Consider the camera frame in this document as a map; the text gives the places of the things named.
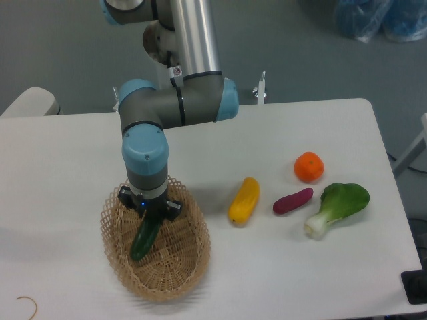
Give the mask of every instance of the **woven basket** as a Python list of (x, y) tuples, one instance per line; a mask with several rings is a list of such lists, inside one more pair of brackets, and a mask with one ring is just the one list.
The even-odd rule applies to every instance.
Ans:
[(178, 298), (203, 277), (210, 255), (209, 231), (199, 206), (179, 181), (169, 178), (169, 198), (180, 200), (183, 211), (165, 220), (153, 247), (141, 261), (133, 261), (130, 248), (141, 224), (136, 211), (126, 209), (114, 189), (101, 213), (105, 254), (119, 280), (137, 296), (149, 301)]

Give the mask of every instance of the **gray floor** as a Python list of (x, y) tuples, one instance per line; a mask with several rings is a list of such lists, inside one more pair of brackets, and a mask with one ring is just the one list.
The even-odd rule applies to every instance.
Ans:
[[(213, 0), (218, 49), (241, 104), (266, 70), (269, 102), (363, 97), (387, 151), (399, 155), (427, 112), (427, 39), (369, 44), (334, 27), (334, 0)], [(98, 1), (0, 1), (0, 113), (29, 87), (52, 92), (64, 113), (111, 111), (112, 87), (156, 81), (141, 45), (145, 23), (113, 27)], [(427, 170), (424, 153), (414, 166)], [(408, 216), (427, 218), (427, 175), (406, 171), (398, 187)]]

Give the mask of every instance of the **blue plastic bag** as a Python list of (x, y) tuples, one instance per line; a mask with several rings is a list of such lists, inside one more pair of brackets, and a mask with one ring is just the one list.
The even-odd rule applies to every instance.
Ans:
[(427, 0), (394, 0), (383, 26), (387, 38), (393, 41), (427, 37)]
[(367, 43), (378, 32), (392, 3), (393, 0), (339, 0), (335, 23), (347, 37)]

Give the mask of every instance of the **orange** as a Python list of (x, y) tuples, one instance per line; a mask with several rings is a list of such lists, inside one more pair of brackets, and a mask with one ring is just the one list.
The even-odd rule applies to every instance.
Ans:
[(300, 155), (294, 164), (294, 173), (303, 182), (312, 182), (319, 179), (325, 167), (323, 161), (314, 152), (305, 152)]

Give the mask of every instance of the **green cucumber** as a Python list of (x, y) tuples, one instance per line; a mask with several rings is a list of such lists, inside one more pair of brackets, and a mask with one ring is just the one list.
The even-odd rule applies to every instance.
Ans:
[(148, 251), (153, 246), (155, 238), (159, 233), (163, 218), (161, 215), (148, 216), (145, 215), (138, 232), (133, 240), (131, 247), (131, 258), (134, 261), (139, 261), (145, 257)]

